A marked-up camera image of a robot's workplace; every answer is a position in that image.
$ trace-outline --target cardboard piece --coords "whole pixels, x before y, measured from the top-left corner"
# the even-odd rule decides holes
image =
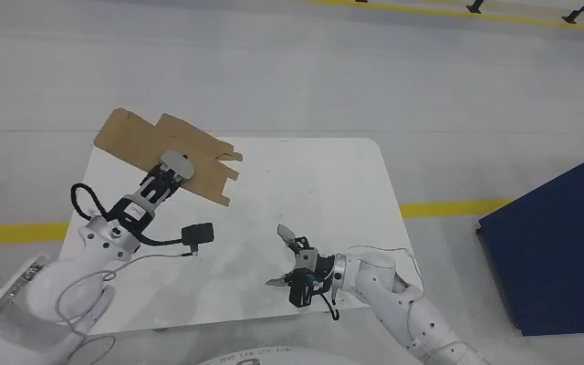
[[[194,177],[182,188],[224,206],[229,206],[229,198],[223,196],[227,179],[237,180],[239,173],[220,161],[243,160],[234,146],[184,120],[162,114],[154,126],[123,108],[111,112],[94,144],[145,172],[159,164],[167,150],[186,154]]]

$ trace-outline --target yellow floor line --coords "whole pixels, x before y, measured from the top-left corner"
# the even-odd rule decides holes
[[[400,205],[400,210],[403,219],[485,215],[511,201],[511,199],[491,199],[465,202],[409,203]],[[67,228],[67,222],[0,225],[0,245],[63,241]]]
[[[553,26],[569,29],[584,29],[584,25],[568,24],[560,19],[558,21],[528,18],[520,16],[501,16],[496,14],[473,14],[464,10],[449,10],[449,9],[429,9],[423,7],[397,5],[397,4],[380,4],[380,3],[357,3],[353,0],[303,0],[309,3],[327,4],[327,5],[343,5],[356,6],[369,9],[391,10],[394,12],[422,14],[427,16],[456,16],[469,17],[477,19],[495,20],[500,22],[515,23],[515,24],[530,24],[533,26]]]
[[[400,210],[403,219],[486,215],[512,201],[513,199],[489,199],[464,202],[410,203],[400,205]]]
[[[464,9],[466,5],[470,5],[473,0],[419,0],[422,3],[438,4],[438,5],[450,5],[459,6]],[[538,8],[535,5],[521,5],[521,4],[502,4],[502,3],[489,3],[486,2],[481,5],[481,10],[495,10],[509,13],[520,13],[523,15],[530,16],[556,16],[560,18],[561,16],[568,15],[571,10],[561,10],[561,9],[551,9],[551,8]]]
[[[63,241],[68,223],[0,225],[0,245]]]

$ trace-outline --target concrete floor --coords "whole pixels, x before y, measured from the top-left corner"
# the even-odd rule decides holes
[[[369,137],[400,203],[516,197],[584,161],[582,35],[295,0],[3,2],[0,224],[69,219],[68,188],[117,106],[217,136]],[[522,338],[509,322],[478,218],[406,222],[428,297],[493,364],[580,363],[583,336]],[[0,282],[59,249],[0,246]],[[103,363],[196,364],[271,345],[416,363],[368,308],[346,318],[123,333]]]

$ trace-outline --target tabletop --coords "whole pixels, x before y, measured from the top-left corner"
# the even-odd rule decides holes
[[[91,334],[326,311],[319,298],[308,308],[295,308],[287,301],[287,287],[264,285],[294,265],[294,256],[276,233],[278,224],[306,236],[322,255],[346,253],[351,245],[412,250],[375,142],[222,140],[244,155],[243,162],[225,162],[240,172],[237,181],[225,186],[230,206],[179,189],[156,210],[144,232],[154,239],[173,239],[186,225],[212,222],[214,241],[201,245],[198,257],[149,258],[120,271],[109,282],[116,296]],[[94,148],[83,182],[109,209],[124,194],[134,193],[144,176],[145,172]],[[85,194],[79,195],[79,202],[91,206]],[[83,249],[77,230],[85,223],[73,214],[60,257]],[[187,251],[183,245],[142,245],[133,258]],[[392,257],[403,278],[421,284],[406,254]],[[107,268],[119,265],[111,263]],[[337,302],[339,309],[364,306],[343,292]]]

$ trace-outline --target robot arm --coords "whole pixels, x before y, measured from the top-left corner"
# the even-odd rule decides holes
[[[305,240],[308,244],[306,237],[295,238],[284,226],[278,227],[278,233],[288,247],[297,240]],[[294,269],[266,284],[289,286],[290,302],[296,307],[310,305],[309,297],[315,293],[324,294],[329,289],[334,306],[336,293],[342,290],[370,305],[395,340],[421,363],[488,364],[476,350],[458,338],[440,311],[417,286],[407,283],[396,273],[395,261],[391,257],[377,252],[319,256],[317,250],[318,258],[313,258],[309,251],[315,251],[315,247],[294,248]]]
[[[0,363],[66,363],[113,300],[115,290],[104,286],[102,270],[113,261],[126,264],[106,272],[121,270],[141,244],[183,243],[191,252],[182,256],[195,256],[199,244],[212,242],[212,224],[184,227],[182,239],[171,241],[155,241],[142,234],[154,219],[154,210],[193,176],[186,156],[167,151],[138,191],[123,196],[108,212],[87,185],[73,185],[73,204],[79,215],[89,220],[78,230],[85,248],[78,256],[53,263],[39,257],[0,288]],[[99,215],[81,211],[78,188],[88,191]]]

